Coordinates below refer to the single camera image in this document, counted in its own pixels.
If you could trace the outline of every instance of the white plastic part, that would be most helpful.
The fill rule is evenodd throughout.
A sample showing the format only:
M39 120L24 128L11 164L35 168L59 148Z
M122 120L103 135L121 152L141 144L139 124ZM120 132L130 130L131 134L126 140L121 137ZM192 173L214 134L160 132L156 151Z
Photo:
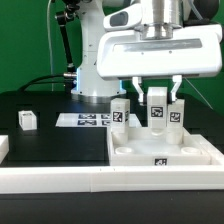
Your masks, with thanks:
M166 128L167 87L149 87L147 93L148 126L152 130Z
M9 152L8 136L0 136L0 163L3 161L7 153Z
M174 75L173 76L173 82L174 82L174 86L173 89L171 90L171 97L172 97L172 102L176 101L176 93L182 83L182 76L181 75Z
M97 73L97 50L100 38L105 34L103 27L104 13L102 0L89 3L83 1L79 4L77 12L82 27L83 59L77 69L77 87L72 90L74 98L85 97L111 97L125 94L120 82L105 82Z
M37 129L37 117L32 111L19 111L18 116L23 131Z
M134 30L109 32L99 44L97 70L103 79L215 76L222 68L220 30L220 25L175 29L165 46L163 41L141 41Z
M206 150L184 131L183 142L167 143L167 132L154 136L147 127L129 128L128 141L117 144L108 128L108 149L111 166L186 166L210 165Z
M111 17L121 13L126 12L128 14L128 22L124 26L111 26L110 20ZM131 27L135 27L140 24L142 20L142 6L141 4L134 4L128 8L125 8L121 11L115 12L104 18L103 26L106 31L118 31L118 30L127 30Z
M144 103L144 92L140 87L140 84L142 84L142 78L141 77L133 77L132 78L132 84L135 87L136 91L138 92L138 102L141 104Z
M113 141L118 144L128 140L130 100L116 98L111 101L111 130Z
M224 189L223 154L200 135L191 135L190 139L195 142L193 148L202 148L201 154L206 151L210 156L210 164L1 168L0 193ZM8 149L7 140L0 144L0 151L4 149Z
M168 105L167 112L167 135L166 141L169 144L182 144L183 142L183 121L184 121L184 100L178 99Z

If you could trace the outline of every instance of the green screen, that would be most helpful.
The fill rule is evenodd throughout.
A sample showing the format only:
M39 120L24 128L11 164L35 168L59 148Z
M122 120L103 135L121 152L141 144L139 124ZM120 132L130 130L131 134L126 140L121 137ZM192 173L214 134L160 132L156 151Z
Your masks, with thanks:
M0 92L14 91L28 81L50 75L50 58L47 36L48 0L14 0L0 1ZM51 5L50 24L54 58L54 74L66 71L66 60L59 26L54 19L56 12L63 11L64 4L57 0ZM111 13L114 9L105 9ZM224 23L224 1L213 19ZM76 66L81 64L82 36L78 19L67 24L73 60ZM224 70L214 78L190 79L193 85L208 100L214 110L224 115ZM148 86L168 86L171 80L147 80L143 84L144 91ZM134 91L131 82L125 81L124 88ZM51 85L32 86L29 90L52 90ZM62 84L55 84L54 90L63 90ZM184 81L179 90L191 94L202 102L201 96Z

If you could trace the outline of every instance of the black tabletop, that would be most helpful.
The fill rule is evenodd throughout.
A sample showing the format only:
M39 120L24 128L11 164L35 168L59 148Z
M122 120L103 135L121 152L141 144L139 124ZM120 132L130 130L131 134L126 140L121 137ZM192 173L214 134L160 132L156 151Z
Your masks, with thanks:
M128 97L131 112L146 125L146 107L136 95ZM180 97L186 102L185 128L223 152L224 118L189 95ZM109 104L75 102L62 92L7 92L0 105L0 134L10 140L1 167L109 165L105 128L55 127L60 113L109 113ZM37 115L36 131L22 132L20 110ZM0 195L0 215L2 223L223 223L224 191Z

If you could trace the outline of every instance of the white platform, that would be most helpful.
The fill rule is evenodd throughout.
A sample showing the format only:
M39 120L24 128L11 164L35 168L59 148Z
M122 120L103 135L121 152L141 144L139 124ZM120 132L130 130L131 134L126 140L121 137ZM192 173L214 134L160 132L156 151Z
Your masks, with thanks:
M195 161L200 155L204 164L169 164L168 160L167 166L1 168L0 194L224 189L224 156L200 135L185 132L185 138L186 145L190 139L200 148ZM176 150L174 157L180 156ZM3 159L7 136L1 137L0 152Z

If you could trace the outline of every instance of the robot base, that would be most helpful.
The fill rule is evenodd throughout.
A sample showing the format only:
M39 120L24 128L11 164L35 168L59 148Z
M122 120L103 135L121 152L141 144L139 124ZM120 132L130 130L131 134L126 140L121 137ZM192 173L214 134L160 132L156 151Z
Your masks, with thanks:
M72 99L76 101L81 101L85 103L110 103L110 101L114 98L126 98L126 94L122 93L115 96L86 96L82 94L78 94L72 91Z

